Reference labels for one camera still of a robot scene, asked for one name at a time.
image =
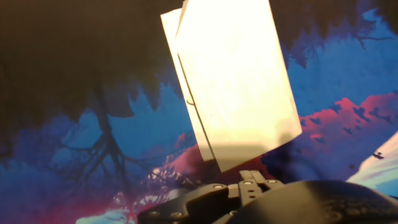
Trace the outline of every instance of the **tree silhouette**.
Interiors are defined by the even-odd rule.
[[[81,185],[111,158],[131,201],[126,163],[152,171],[121,152],[108,116],[134,116],[129,100],[139,90],[157,109],[160,83],[173,79],[165,70],[172,62],[160,15],[180,6],[181,0],[0,0],[0,159],[13,157],[20,130],[64,114],[77,121],[89,108],[102,135],[79,149],[90,157],[74,178]]]
[[[324,48],[326,39],[330,37],[356,39],[364,50],[364,40],[392,40],[390,37],[371,37],[376,21],[368,21],[361,15],[378,8],[377,14],[396,33],[398,26],[394,12],[398,10],[397,3],[390,0],[369,2],[270,0],[286,66],[289,66],[292,58],[306,68],[308,56],[316,55],[316,47]]]
[[[383,22],[387,24],[395,35],[398,35],[398,2],[393,0],[376,0],[374,2],[376,15],[381,16]]]
[[[323,39],[332,26],[344,20],[357,23],[357,0],[270,0],[275,26],[281,44],[290,50],[302,32],[318,32]]]

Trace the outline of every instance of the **dark foliage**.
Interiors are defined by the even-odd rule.
[[[270,0],[281,44],[290,50],[302,32],[318,32],[326,38],[330,27],[347,20],[356,25],[357,0]]]
[[[374,3],[377,8],[376,15],[381,16],[383,22],[387,24],[395,35],[398,35],[398,1],[377,0]]]
[[[67,114],[128,117],[142,88],[153,109],[170,66],[160,15],[181,0],[0,0],[0,152],[19,130]]]

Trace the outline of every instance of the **tree branch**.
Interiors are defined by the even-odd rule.
[[[380,41],[380,40],[395,40],[395,38],[392,38],[392,37],[375,38],[375,37],[366,37],[366,36],[360,36],[360,35],[357,35],[356,39],[358,40],[359,44],[361,44],[361,47],[364,50],[366,50],[365,44],[363,43],[364,40],[376,40],[376,41]]]

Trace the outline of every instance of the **stack of paper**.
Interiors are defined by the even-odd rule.
[[[226,171],[301,134],[267,0],[189,0],[161,19],[205,161]]]

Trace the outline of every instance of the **printed mural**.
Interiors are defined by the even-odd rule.
[[[181,1],[0,0],[0,223],[126,224],[203,184],[348,180],[398,196],[398,1],[270,0],[303,134],[203,162],[160,15]]]

